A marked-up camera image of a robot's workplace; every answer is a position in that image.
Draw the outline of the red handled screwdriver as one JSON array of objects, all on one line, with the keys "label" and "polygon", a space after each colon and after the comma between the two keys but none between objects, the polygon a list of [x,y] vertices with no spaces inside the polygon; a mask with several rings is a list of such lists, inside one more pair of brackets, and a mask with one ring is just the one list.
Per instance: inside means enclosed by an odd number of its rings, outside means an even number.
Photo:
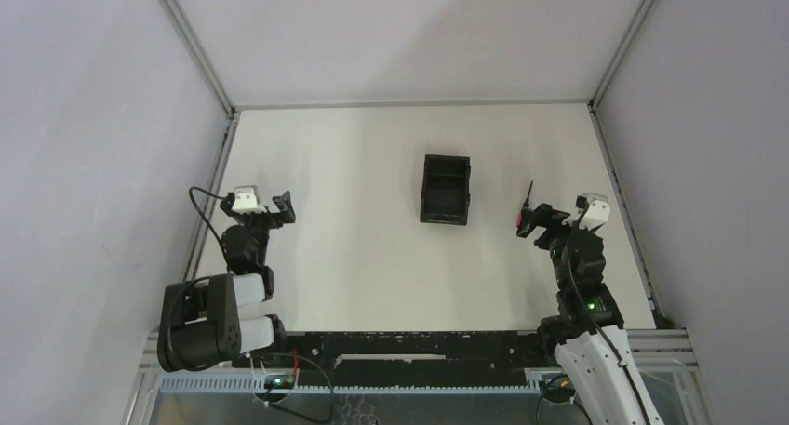
[{"label": "red handled screwdriver", "polygon": [[534,181],[532,180],[528,186],[528,192],[525,198],[523,205],[520,208],[517,223],[516,223],[516,231],[517,233],[521,233],[528,227],[529,218],[531,216],[531,209],[530,209],[530,196],[533,188]]}]

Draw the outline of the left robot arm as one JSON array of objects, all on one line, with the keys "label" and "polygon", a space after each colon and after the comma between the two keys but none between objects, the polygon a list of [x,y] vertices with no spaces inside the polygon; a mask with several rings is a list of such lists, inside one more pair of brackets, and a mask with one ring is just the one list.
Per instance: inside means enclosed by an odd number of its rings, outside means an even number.
[{"label": "left robot arm", "polygon": [[255,185],[217,195],[220,209],[234,225],[218,232],[204,211],[198,213],[224,259],[223,272],[166,287],[156,354],[167,372],[198,372],[242,356],[282,365],[291,345],[283,322],[273,313],[245,317],[242,311],[271,300],[274,271],[267,265],[273,230],[292,224],[291,193],[261,201]]}]

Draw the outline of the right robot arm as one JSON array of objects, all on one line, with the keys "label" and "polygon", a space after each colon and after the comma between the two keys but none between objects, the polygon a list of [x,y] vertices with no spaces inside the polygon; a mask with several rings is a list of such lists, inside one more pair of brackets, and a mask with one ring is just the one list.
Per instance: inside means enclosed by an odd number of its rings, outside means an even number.
[{"label": "right robot arm", "polygon": [[583,193],[568,213],[542,203],[522,205],[516,234],[535,230],[537,248],[548,253],[557,285],[558,313],[542,319],[538,353],[559,365],[567,387],[561,393],[581,403],[592,424],[661,424],[637,368],[622,313],[604,282],[604,244],[597,232],[611,205],[599,194]]}]

